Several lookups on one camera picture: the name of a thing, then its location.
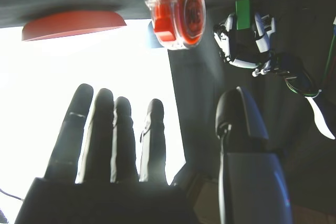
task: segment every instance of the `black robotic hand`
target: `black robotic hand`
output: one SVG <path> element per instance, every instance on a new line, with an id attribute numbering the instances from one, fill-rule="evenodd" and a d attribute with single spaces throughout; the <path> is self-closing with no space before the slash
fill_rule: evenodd
<path id="1" fill-rule="evenodd" d="M 165 178 L 163 105 L 145 120 L 140 181 L 135 167 L 131 106 L 101 89 L 89 125 L 82 183 L 75 184 L 93 88 L 82 84 L 62 123 L 44 178 L 36 178 L 16 224 L 198 223 L 184 192 Z"/>

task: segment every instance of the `black finger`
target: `black finger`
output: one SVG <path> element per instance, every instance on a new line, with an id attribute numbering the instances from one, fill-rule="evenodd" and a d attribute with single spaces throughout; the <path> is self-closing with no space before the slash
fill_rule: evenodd
<path id="1" fill-rule="evenodd" d="M 127 98 L 119 97 L 114 109 L 111 182 L 138 181 L 135 159 L 131 105 Z"/>
<path id="2" fill-rule="evenodd" d="M 75 91 L 49 160 L 46 179 L 75 182 L 84 126 L 92 96 L 93 88 L 87 84 L 80 85 Z"/>
<path id="3" fill-rule="evenodd" d="M 84 182 L 109 182 L 113 131 L 113 94 L 101 89 L 94 103 L 95 110 L 89 125 Z"/>
<path id="4" fill-rule="evenodd" d="M 166 142 L 164 137 L 163 104 L 153 99 L 147 111 L 142 133 L 140 181 L 167 184 L 165 175 Z"/>

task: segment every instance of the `dark fabric background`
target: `dark fabric background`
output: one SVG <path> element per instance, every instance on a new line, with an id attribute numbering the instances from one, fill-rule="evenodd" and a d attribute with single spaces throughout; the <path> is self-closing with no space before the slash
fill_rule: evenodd
<path id="1" fill-rule="evenodd" d="M 281 78 L 253 78 L 250 70 L 224 65 L 212 26 L 234 11 L 235 0 L 205 0 L 207 25 L 200 45 L 170 51 L 169 58 L 187 162 L 212 177 L 218 174 L 219 142 L 215 109 L 225 90 L 245 86 L 255 97 L 270 135 L 268 148 L 287 151 L 281 161 L 291 200 L 297 205 L 336 214 L 336 142 L 322 136 L 312 109 L 291 93 Z M 332 37 L 335 0 L 253 0 L 253 9 L 277 19 L 276 51 L 299 56 L 319 82 Z M 143 0 L 0 0 L 0 27 L 21 26 L 47 14 L 72 9 L 106 9 L 125 19 L 150 18 Z M 327 97 L 336 103 L 335 76 Z"/>

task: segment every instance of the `green rectangular object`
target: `green rectangular object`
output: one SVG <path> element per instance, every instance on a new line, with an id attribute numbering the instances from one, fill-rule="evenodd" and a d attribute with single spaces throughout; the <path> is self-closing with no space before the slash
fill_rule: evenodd
<path id="1" fill-rule="evenodd" d="M 251 27 L 250 0 L 236 1 L 237 30 Z"/>

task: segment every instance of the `transparent plastic case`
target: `transparent plastic case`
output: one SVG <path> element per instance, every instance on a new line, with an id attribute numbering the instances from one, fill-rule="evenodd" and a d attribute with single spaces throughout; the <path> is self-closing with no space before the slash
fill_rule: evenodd
<path id="1" fill-rule="evenodd" d="M 167 49 L 195 47 L 205 28 L 204 0 L 145 0 L 154 33 Z"/>

